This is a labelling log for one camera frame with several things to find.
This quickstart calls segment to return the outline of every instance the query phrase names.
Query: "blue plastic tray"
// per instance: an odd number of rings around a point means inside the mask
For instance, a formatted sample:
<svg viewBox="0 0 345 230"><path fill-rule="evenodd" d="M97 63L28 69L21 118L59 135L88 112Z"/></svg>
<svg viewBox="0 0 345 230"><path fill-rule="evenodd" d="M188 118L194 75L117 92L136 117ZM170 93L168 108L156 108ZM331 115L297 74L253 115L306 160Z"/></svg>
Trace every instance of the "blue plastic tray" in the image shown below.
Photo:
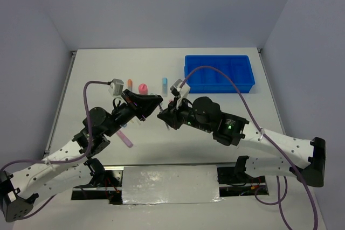
<svg viewBox="0 0 345 230"><path fill-rule="evenodd" d="M248 56L245 55L187 55L184 76L194 68L211 66L225 73L241 93L249 93L255 85L254 75ZM190 93L236 93L236 90L221 74L211 69L200 69L187 81Z"/></svg>

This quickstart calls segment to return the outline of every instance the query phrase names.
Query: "red object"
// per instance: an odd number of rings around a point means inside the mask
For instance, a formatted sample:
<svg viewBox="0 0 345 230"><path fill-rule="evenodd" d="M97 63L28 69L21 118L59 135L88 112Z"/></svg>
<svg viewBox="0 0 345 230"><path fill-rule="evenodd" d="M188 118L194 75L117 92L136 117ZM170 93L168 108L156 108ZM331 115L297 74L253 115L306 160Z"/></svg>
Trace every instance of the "red object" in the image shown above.
<svg viewBox="0 0 345 230"><path fill-rule="evenodd" d="M138 90L139 94L147 94L147 85L142 83L141 85L139 85Z"/></svg>

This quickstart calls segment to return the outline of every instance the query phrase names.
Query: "gray wall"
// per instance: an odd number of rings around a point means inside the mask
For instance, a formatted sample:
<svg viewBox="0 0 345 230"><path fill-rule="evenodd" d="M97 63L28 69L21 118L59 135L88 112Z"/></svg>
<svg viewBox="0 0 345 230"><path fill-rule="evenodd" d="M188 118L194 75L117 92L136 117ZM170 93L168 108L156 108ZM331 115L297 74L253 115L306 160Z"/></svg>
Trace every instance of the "gray wall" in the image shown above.
<svg viewBox="0 0 345 230"><path fill-rule="evenodd" d="M288 0L263 58L286 131L327 141L316 189L327 229L344 229L345 0Z"/></svg>
<svg viewBox="0 0 345 230"><path fill-rule="evenodd" d="M0 0L0 7L2 166L42 157L70 54L36 0ZM11 228L1 215L0 229Z"/></svg>
<svg viewBox="0 0 345 230"><path fill-rule="evenodd" d="M287 0L42 0L70 49L262 47Z"/></svg>

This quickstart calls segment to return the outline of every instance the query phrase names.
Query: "tabletop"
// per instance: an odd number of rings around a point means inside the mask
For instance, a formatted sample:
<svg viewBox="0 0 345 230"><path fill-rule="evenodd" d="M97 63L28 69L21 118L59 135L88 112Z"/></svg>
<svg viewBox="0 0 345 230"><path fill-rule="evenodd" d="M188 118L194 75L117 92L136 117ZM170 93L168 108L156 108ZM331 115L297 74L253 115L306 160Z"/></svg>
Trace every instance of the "tabletop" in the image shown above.
<svg viewBox="0 0 345 230"><path fill-rule="evenodd" d="M145 83L148 92L161 94L162 78L170 87L184 78L186 55L247 55L256 84L244 94L261 127L282 133L282 126L268 85L264 67L256 48L159 48L78 50L53 127L50 151L65 145L82 129L85 110L82 100L84 84L90 80L111 81L113 78L133 81L133 91ZM222 111L248 118L237 94L206 94L219 103ZM112 110L107 86L91 85L87 92L89 107ZM190 94L188 99L205 96ZM173 96L164 98L163 108ZM122 131L134 143L130 149L116 136L96 158L103 165L193 164L235 162L240 155L267 157L256 149L225 147L211 134L182 126L169 131L156 118L155 111L145 122L129 123ZM270 195L265 201L276 201L275 177L266 177ZM312 229L312 209L302 185L289 179L289 192L283 203L287 220L293 229ZM319 211L319 229L326 229ZM264 206L253 196L227 197L216 203L169 205L107 205L104 200L71 201L71 190L57 195L37 216L15 223L14 229L286 229L277 206Z"/></svg>

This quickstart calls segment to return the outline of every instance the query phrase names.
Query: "pink object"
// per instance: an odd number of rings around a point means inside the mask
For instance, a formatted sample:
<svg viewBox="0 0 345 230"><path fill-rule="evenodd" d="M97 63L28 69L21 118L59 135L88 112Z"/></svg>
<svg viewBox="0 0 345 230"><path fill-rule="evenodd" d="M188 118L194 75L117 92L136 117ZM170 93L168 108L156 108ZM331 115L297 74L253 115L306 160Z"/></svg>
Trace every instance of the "pink object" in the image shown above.
<svg viewBox="0 0 345 230"><path fill-rule="evenodd" d="M129 148L133 146L133 143L128 139L128 137L125 136L125 134L121 130L118 130L116 134L124 142L124 144L126 144L126 146L128 146Z"/></svg>
<svg viewBox="0 0 345 230"><path fill-rule="evenodd" d="M145 85L144 83L139 85L138 89L139 89L139 94L147 94L147 85Z"/></svg>

